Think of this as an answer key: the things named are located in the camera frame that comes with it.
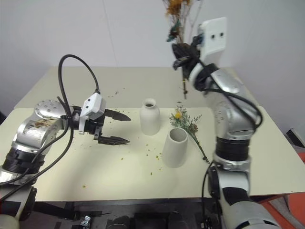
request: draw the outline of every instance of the green plant stem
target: green plant stem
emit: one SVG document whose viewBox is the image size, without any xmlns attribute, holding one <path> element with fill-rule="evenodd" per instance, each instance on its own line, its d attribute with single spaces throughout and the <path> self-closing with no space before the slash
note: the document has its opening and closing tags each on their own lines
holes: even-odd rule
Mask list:
<svg viewBox="0 0 305 229">
<path fill-rule="evenodd" d="M 198 141 L 196 135 L 195 135 L 195 134 L 193 135 L 192 133 L 189 133 L 189 135 L 192 137 L 192 139 L 194 139 L 195 143 L 198 145 L 200 151 L 202 152 L 202 154 L 203 154 L 203 160 L 205 160 L 205 161 L 209 164 L 209 163 L 210 163 L 210 162 L 209 162 L 209 159 L 208 159 L 207 156 L 205 155 L 205 153 L 204 153 L 204 151 L 203 151 L 203 149 L 202 149 L 202 147 L 201 147 L 201 145 L 200 145 L 200 143 L 199 143 L 199 141 Z"/>
</svg>

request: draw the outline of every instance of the white cylindrical cup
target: white cylindrical cup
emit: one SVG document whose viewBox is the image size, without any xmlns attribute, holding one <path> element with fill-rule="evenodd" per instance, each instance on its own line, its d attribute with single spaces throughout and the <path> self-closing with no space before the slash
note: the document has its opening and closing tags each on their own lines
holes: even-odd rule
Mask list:
<svg viewBox="0 0 305 229">
<path fill-rule="evenodd" d="M 187 132 L 182 128 L 173 128 L 167 135 L 162 152 L 163 162 L 171 168 L 178 168 L 185 162 Z"/>
</svg>

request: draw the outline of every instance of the yellow flower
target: yellow flower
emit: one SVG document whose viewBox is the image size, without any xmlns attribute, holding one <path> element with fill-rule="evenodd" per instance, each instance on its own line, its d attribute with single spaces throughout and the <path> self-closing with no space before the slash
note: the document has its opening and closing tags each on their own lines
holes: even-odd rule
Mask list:
<svg viewBox="0 0 305 229">
<path fill-rule="evenodd" d="M 175 119 L 180 119 L 180 118 L 182 118 L 182 114 L 179 111 L 177 111 L 177 113 L 175 114 Z"/>
</svg>

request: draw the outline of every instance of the vase opening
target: vase opening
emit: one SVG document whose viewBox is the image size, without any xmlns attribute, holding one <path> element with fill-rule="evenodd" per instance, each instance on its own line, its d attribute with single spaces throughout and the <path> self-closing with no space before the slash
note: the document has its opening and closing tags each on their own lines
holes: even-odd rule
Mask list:
<svg viewBox="0 0 305 229">
<path fill-rule="evenodd" d="M 156 101 L 154 99 L 145 99 L 143 104 L 147 108 L 152 108 L 156 106 Z"/>
<path fill-rule="evenodd" d="M 187 138 L 187 132 L 181 128 L 172 129 L 170 138 L 176 142 L 183 142 Z"/>
</svg>

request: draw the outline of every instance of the black cable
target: black cable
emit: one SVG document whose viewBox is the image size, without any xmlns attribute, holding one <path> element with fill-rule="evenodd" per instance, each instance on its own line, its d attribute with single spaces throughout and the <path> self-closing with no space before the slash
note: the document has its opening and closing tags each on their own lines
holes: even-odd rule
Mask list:
<svg viewBox="0 0 305 229">
<path fill-rule="evenodd" d="M 64 106 L 64 103 L 63 101 L 57 97 L 60 101 L 60 103 Z M 68 119 L 67 120 L 67 126 L 71 126 L 72 125 L 72 119 Z M 39 176 L 41 176 L 42 174 L 44 174 L 46 171 L 48 171 L 50 168 L 52 168 L 57 162 L 59 162 L 63 156 L 65 156 L 65 154 L 67 153 L 67 151 L 69 150 L 70 146 L 71 146 L 71 143 L 72 143 L 72 140 L 73 140 L 73 134 L 74 134 L 74 129 L 73 128 L 70 128 L 70 138 L 69 138 L 69 141 L 68 141 L 68 144 L 66 146 L 66 148 L 64 149 L 64 151 L 62 152 L 61 155 L 59 155 L 58 158 L 56 158 L 49 166 L 47 166 L 45 169 L 43 169 L 41 172 L 37 173 L 36 175 L 32 176 L 30 179 L 28 179 L 25 183 L 23 183 L 22 185 L 19 185 L 19 186 L 16 186 L 11 192 L 9 192 L 8 194 L 4 195 L 1 199 L 0 199 L 0 202 L 4 201 L 5 199 L 7 199 L 8 197 L 10 197 L 11 195 L 13 195 L 15 192 L 17 192 L 18 190 L 20 190 L 21 188 L 31 184 L 31 182 L 33 180 L 35 180 L 36 178 L 38 178 Z"/>
<path fill-rule="evenodd" d="M 61 94 L 62 94 L 63 101 L 64 101 L 64 103 L 66 104 L 67 107 L 69 107 L 69 103 L 68 103 L 68 99 L 67 99 L 65 90 L 63 88 L 61 73 L 62 73 L 62 64 L 65 61 L 65 59 L 67 59 L 69 57 L 72 57 L 72 58 L 74 58 L 76 60 L 79 60 L 80 62 L 82 62 L 86 66 L 86 68 L 90 71 L 90 73 L 91 73 L 91 75 L 92 75 L 92 77 L 94 79 L 95 86 L 96 86 L 95 92 L 100 93 L 99 83 L 97 82 L 97 79 L 96 79 L 92 69 L 89 67 L 89 65 L 85 61 L 83 61 L 81 58 L 79 58 L 78 56 L 75 56 L 73 54 L 64 55 L 61 58 L 61 60 L 59 61 L 59 64 L 58 64 L 58 81 L 59 81 L 59 87 L 61 89 Z M 68 116 L 72 116 L 70 109 L 68 109 L 68 114 L 67 115 Z"/>
<path fill-rule="evenodd" d="M 203 220 L 205 220 L 205 206 L 204 206 L 204 184 L 205 184 L 205 179 L 208 175 L 208 171 L 209 171 L 209 168 L 212 166 L 212 164 L 214 163 L 214 161 L 212 161 L 208 168 L 206 169 L 206 172 L 204 174 L 204 177 L 203 177 L 203 183 L 202 183 L 202 190 L 201 190 L 201 206 L 202 206 L 202 216 L 203 216 Z"/>
<path fill-rule="evenodd" d="M 259 121 L 259 123 L 258 124 L 256 124 L 255 126 L 255 128 L 257 129 L 261 124 L 262 124 L 262 122 L 263 122 L 263 114 L 262 114 L 262 112 L 257 108 L 257 106 L 254 104 L 254 103 L 252 103 L 250 100 L 247 100 L 247 99 L 245 99 L 245 98 L 243 98 L 243 97 L 241 97 L 241 96 L 239 96 L 239 95 L 236 95 L 236 94 L 233 94 L 233 93 L 230 93 L 230 92 L 226 92 L 226 91 L 223 91 L 223 90 L 221 90 L 221 89 L 212 89 L 212 88 L 207 88 L 207 89 L 202 89 L 201 90 L 202 92 L 216 92 L 216 93 L 221 93 L 221 94 L 224 94 L 224 95 L 227 95 L 228 97 L 229 96 L 231 96 L 231 97 L 233 97 L 233 98 L 236 98 L 236 99 L 238 99 L 238 100 L 241 100 L 241 101 L 243 101 L 243 102 L 245 102 L 246 104 L 248 104 L 248 105 L 250 105 L 257 113 L 258 113 L 258 116 L 260 117 L 260 121 Z M 233 100 L 231 100 L 231 98 L 229 98 L 229 100 L 230 100 L 230 102 L 232 102 L 232 104 L 235 104 L 236 105 L 236 108 L 238 109 L 241 109 L 242 111 L 241 112 L 245 112 L 242 108 L 240 108 Z"/>
</svg>

